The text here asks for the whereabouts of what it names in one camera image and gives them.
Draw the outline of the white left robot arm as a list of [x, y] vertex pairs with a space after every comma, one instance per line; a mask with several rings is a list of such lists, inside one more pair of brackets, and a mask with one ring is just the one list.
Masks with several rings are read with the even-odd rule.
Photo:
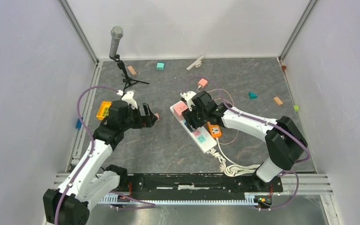
[[91, 134], [88, 149], [57, 189], [48, 189], [43, 196], [45, 218], [54, 225], [84, 225], [90, 212], [112, 190], [128, 187], [127, 170], [110, 165], [96, 177], [105, 160], [113, 153], [129, 129], [150, 128], [157, 121], [147, 103], [144, 115], [134, 100], [134, 91], [120, 92], [123, 96], [108, 108], [108, 115]]

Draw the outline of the pink cube socket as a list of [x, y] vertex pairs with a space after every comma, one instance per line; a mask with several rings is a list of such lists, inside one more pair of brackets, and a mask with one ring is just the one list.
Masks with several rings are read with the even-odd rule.
[[183, 102], [180, 101], [177, 104], [175, 104], [173, 106], [173, 112], [174, 112], [174, 116], [179, 120], [182, 121], [184, 120], [184, 116], [182, 115], [182, 113], [184, 111], [186, 111], [188, 109], [188, 106]]

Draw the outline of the white multicolour power strip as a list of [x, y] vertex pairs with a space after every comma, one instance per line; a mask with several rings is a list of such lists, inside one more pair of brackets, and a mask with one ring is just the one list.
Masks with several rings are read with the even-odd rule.
[[[170, 111], [172, 112], [173, 115], [174, 115], [173, 112], [174, 105], [170, 107]], [[196, 131], [190, 132], [184, 124], [185, 120], [179, 121], [177, 118], [176, 120], [180, 123], [180, 125], [185, 130], [185, 132], [190, 136], [193, 142], [199, 147], [199, 149], [203, 153], [209, 153], [211, 149], [216, 147], [217, 145], [216, 140], [214, 140], [214, 138], [210, 135], [210, 133], [207, 131], [205, 127], [200, 127]]]

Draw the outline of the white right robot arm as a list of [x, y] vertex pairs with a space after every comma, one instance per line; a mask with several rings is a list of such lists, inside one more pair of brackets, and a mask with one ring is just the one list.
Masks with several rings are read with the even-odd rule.
[[275, 176], [310, 158], [306, 139], [289, 117], [264, 118], [227, 103], [217, 104], [205, 91], [183, 92], [180, 96], [187, 105], [181, 113], [187, 128], [195, 131], [210, 123], [241, 131], [266, 143], [269, 157], [252, 178], [252, 186], [257, 191], [266, 190]]

